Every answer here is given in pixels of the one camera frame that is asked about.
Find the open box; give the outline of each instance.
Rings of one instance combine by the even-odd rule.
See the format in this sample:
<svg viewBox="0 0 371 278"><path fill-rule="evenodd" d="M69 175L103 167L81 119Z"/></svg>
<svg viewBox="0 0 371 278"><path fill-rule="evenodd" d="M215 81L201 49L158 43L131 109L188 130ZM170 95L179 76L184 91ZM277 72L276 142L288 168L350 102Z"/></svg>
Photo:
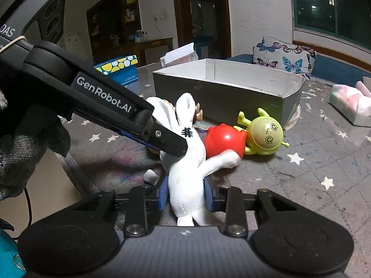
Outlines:
<svg viewBox="0 0 371 278"><path fill-rule="evenodd" d="M263 108L285 127L300 102L305 78L235 61L203 59L153 72L156 96L175 104L183 93L200 103L206 118L236 125L238 113L253 120Z"/></svg>

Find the gray carpet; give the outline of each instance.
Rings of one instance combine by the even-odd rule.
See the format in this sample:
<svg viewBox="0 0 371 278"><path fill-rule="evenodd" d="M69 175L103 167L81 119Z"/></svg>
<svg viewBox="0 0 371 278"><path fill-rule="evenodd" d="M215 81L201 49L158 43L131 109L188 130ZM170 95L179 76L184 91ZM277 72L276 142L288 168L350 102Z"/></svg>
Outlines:
<svg viewBox="0 0 371 278"><path fill-rule="evenodd" d="M154 95L151 72L158 65L141 68L140 80L128 86L143 97ZM301 99L301 117L285 131L282 147L275 155L246 156L235 170L222 170L213 177L219 184L231 184L244 193L269 188L329 219L350 231L355 250L346 273L350 277L371 275L371 136L370 128L353 126L329 103L331 86L306 81ZM143 173L151 168L161 173L158 158L146 148L111 131L74 116L64 125L72 138L64 168L81 193L113 188L118 193L143 183ZM94 135L98 140L89 141ZM289 155L303 158L299 165ZM321 183L333 180L326 191ZM256 228L255 218L247 212L249 227ZM123 215L118 221L122 223ZM169 208L161 224L175 224Z"/></svg>

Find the blue storage box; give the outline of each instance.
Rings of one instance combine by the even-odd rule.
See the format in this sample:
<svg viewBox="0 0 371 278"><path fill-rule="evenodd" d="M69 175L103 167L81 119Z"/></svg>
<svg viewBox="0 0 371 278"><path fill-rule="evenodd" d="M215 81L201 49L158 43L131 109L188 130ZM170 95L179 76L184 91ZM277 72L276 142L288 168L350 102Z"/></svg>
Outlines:
<svg viewBox="0 0 371 278"><path fill-rule="evenodd" d="M120 85L128 85L138 80L138 60L136 55L119 57L95 65L94 68L104 75L108 75Z"/></svg>

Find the red ball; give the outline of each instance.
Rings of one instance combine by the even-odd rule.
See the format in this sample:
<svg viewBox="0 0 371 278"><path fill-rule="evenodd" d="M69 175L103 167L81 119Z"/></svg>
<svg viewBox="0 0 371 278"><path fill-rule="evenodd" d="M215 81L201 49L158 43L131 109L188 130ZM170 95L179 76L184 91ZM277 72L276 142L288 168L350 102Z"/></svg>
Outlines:
<svg viewBox="0 0 371 278"><path fill-rule="evenodd" d="M216 156L227 149L233 149L240 158L243 158L246 136L244 130L238 131L224 123L210 127L204 139L206 158Z"/></svg>

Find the black glove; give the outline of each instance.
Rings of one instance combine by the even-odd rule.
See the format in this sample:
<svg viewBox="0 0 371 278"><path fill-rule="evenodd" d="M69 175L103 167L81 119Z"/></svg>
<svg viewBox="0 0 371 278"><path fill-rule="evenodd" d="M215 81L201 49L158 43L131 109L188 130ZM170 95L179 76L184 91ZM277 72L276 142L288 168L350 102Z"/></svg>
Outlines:
<svg viewBox="0 0 371 278"><path fill-rule="evenodd" d="M0 125L3 127L12 121L11 113L17 117L17 110L25 112L25 105L22 110L12 108L9 112L7 104L0 91ZM13 132L0 136L0 200L22 193L47 148L66 156L70 136L53 110L33 104L26 107L25 116Z"/></svg>

